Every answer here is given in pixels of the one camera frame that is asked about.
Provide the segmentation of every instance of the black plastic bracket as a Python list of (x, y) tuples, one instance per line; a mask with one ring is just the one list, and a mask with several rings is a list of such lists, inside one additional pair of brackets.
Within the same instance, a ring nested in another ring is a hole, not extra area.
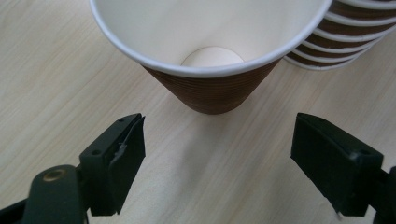
[(291, 158), (336, 212), (363, 217), (371, 205), (375, 220), (386, 220), (377, 223), (396, 223), (396, 173), (381, 170), (384, 156), (372, 147), (325, 119), (299, 113)]
[(29, 197), (0, 210), (2, 224), (85, 224), (120, 212), (145, 158), (144, 118), (114, 122), (80, 154), (80, 165), (52, 167), (37, 175)]

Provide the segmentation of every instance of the wooden table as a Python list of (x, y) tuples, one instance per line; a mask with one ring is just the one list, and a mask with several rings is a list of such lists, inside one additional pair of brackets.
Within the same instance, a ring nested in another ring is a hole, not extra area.
[(235, 110), (184, 106), (102, 35), (88, 0), (0, 2), (0, 207), (120, 117), (145, 115), (147, 157), (119, 216), (91, 223), (370, 223), (339, 217), (290, 158), (295, 117), (323, 117), (396, 165), (396, 33), (343, 68), (281, 61)]

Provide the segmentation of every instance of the brown ribbed cup wall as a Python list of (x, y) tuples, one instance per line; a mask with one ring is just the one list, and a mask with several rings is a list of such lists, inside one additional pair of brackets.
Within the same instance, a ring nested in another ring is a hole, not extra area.
[(314, 56), (314, 57), (324, 57), (324, 58), (331, 58), (331, 59), (345, 58), (345, 57), (352, 56), (352, 55), (355, 55), (355, 54), (361, 52), (361, 50), (357, 50), (357, 51), (350, 52), (350, 53), (329, 53), (329, 52), (324, 52), (324, 51), (320, 51), (320, 50), (316, 50), (316, 49), (311, 49), (305, 45), (300, 45), (299, 47), (297, 47), (297, 50), (299, 50), (302, 53)]
[(289, 53), (288, 57), (299, 62), (299, 63), (310, 65), (310, 66), (317, 66), (317, 67), (335, 66), (337, 64), (346, 63), (348, 61), (348, 60), (346, 60), (344, 62), (339, 62), (339, 63), (320, 63), (320, 62), (314, 62), (312, 60), (303, 58), (300, 55), (297, 55), (293, 52)]
[(396, 23), (378, 25), (378, 26), (349, 26), (334, 21), (323, 20), (318, 28), (334, 35), (369, 35), (386, 31), (392, 28)]
[(362, 21), (384, 20), (396, 16), (396, 9), (368, 9), (350, 6), (338, 1), (332, 1), (329, 11), (344, 17)]
[(178, 77), (145, 69), (189, 108), (217, 115), (241, 105), (278, 62), (276, 60), (246, 73), (212, 78)]
[(335, 40), (326, 39), (324, 37), (312, 34), (306, 39), (307, 42), (314, 45), (323, 47), (325, 49), (345, 49), (345, 48), (356, 48), (362, 45), (368, 44), (374, 40), (362, 41), (362, 42), (340, 42)]

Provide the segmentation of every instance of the cup rim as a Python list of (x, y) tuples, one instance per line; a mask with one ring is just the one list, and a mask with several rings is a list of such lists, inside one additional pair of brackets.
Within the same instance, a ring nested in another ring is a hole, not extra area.
[(289, 43), (282, 46), (279, 49), (275, 49), (264, 56), (256, 58), (254, 60), (250, 60), (243, 63), (235, 63), (230, 65), (223, 66), (214, 66), (214, 67), (188, 67), (182, 65), (175, 65), (170, 63), (162, 63), (160, 61), (150, 59), (145, 55), (134, 51), (129, 48), (126, 44), (124, 44), (119, 38), (117, 38), (111, 30), (107, 27), (104, 22), (101, 13), (96, 4), (96, 0), (90, 0), (92, 14), (102, 30), (107, 39), (121, 52), (125, 55), (133, 59), (135, 62), (140, 63), (143, 66), (149, 67), (151, 69), (164, 72), (169, 75), (180, 76), (180, 77), (200, 77), (200, 78), (209, 78), (209, 77), (227, 77), (231, 75), (236, 75), (240, 73), (244, 73), (261, 66), (264, 66), (268, 63), (271, 63), (279, 58), (285, 56), (288, 52), (292, 51), (298, 45), (300, 45), (318, 26), (318, 24), (323, 19), (324, 15), (328, 11), (332, 0), (321, 0), (322, 5), (320, 9), (317, 11), (313, 19), (305, 26), (303, 30), (300, 31)]
[(300, 57), (306, 58), (308, 60), (314, 61), (314, 62), (318, 62), (318, 63), (341, 63), (341, 62), (345, 62), (348, 60), (352, 60), (355, 59), (359, 56), (361, 56), (364, 52), (366, 52), (369, 48), (364, 49), (362, 51), (356, 52), (355, 54), (346, 56), (346, 57), (340, 57), (340, 58), (326, 58), (326, 57), (316, 57), (316, 56), (312, 56), (309, 54), (306, 54), (304, 52), (301, 52), (297, 49), (294, 49), (292, 52), (297, 54)]
[(396, 9), (396, 1), (391, 1), (391, 2), (379, 2), (379, 1), (372, 1), (372, 0), (338, 0), (339, 2), (342, 2), (344, 4), (348, 4), (354, 7), (363, 7), (363, 8), (368, 8), (368, 9)]
[(352, 52), (357, 52), (359, 50), (363, 50), (363, 49), (367, 49), (370, 48), (372, 45), (376, 44), (377, 42), (379, 42), (381, 39), (383, 38), (383, 36), (379, 37), (378, 39), (374, 39), (369, 43), (366, 43), (364, 45), (358, 46), (358, 47), (354, 47), (354, 48), (343, 48), (343, 49), (326, 49), (323, 48), (321, 46), (318, 46), (316, 44), (313, 44), (309, 41), (304, 41), (303, 45), (311, 48), (311, 49), (315, 49), (315, 50), (319, 50), (319, 51), (324, 51), (327, 53), (352, 53)]
[(328, 21), (333, 21), (344, 25), (361, 26), (361, 27), (380, 26), (380, 25), (387, 25), (396, 22), (396, 17), (392, 17), (384, 20), (369, 20), (369, 21), (354, 20), (330, 11), (326, 13), (324, 18)]
[(299, 67), (302, 67), (302, 68), (304, 68), (304, 69), (309, 69), (309, 70), (314, 70), (314, 71), (326, 71), (326, 70), (330, 70), (330, 69), (334, 69), (334, 68), (340, 68), (340, 67), (343, 67), (343, 66), (345, 66), (345, 65), (347, 65), (347, 64), (349, 64), (349, 63), (352, 63), (352, 62), (355, 61), (356, 59), (357, 59), (357, 58), (354, 58), (354, 59), (351, 59), (351, 60), (346, 61), (346, 62), (344, 62), (344, 63), (339, 63), (339, 64), (336, 64), (336, 65), (330, 65), (330, 66), (315, 66), (315, 65), (303, 64), (303, 63), (300, 63), (300, 62), (298, 62), (298, 61), (296, 61), (296, 60), (294, 60), (294, 59), (292, 59), (292, 58), (290, 58), (290, 57), (288, 57), (288, 56), (285, 56), (285, 60), (286, 60), (287, 62), (289, 62), (289, 63), (291, 63), (291, 64), (294, 64), (294, 65), (297, 65), (297, 66), (299, 66)]
[(314, 30), (314, 34), (319, 35), (323, 38), (340, 41), (340, 42), (363, 42), (363, 41), (374, 40), (384, 35), (387, 35), (392, 31), (394, 31), (395, 29), (396, 29), (396, 25), (388, 28), (388, 30), (381, 31), (378, 33), (368, 34), (368, 35), (336, 35), (317, 28)]

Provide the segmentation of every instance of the upside-down paper cup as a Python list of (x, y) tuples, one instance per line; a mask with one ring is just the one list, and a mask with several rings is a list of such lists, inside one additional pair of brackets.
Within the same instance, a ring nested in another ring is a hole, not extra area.
[(106, 37), (190, 108), (241, 105), (332, 0), (91, 0)]

